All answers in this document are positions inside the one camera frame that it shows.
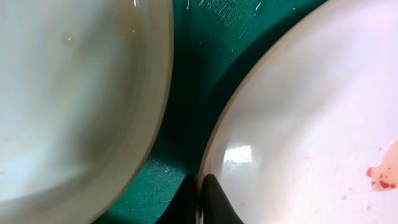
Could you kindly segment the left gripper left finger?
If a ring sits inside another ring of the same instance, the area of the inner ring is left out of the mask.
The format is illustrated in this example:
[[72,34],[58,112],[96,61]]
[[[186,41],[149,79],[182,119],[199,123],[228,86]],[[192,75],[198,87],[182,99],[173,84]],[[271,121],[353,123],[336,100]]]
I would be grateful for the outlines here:
[[193,174],[187,174],[165,212],[155,224],[196,224],[195,209],[197,182]]

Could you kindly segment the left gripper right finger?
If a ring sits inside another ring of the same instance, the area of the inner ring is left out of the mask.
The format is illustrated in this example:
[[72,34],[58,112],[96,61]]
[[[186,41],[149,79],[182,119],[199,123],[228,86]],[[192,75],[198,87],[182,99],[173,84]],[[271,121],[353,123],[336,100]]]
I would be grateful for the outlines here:
[[201,207],[204,224],[243,224],[213,174],[203,179]]

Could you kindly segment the white plate with red stain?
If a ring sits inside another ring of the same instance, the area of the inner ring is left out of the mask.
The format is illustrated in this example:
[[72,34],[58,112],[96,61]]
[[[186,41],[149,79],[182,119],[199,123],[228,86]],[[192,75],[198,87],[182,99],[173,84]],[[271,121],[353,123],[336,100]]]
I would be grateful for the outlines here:
[[327,1],[247,74],[211,134],[243,223],[397,222],[397,1]]

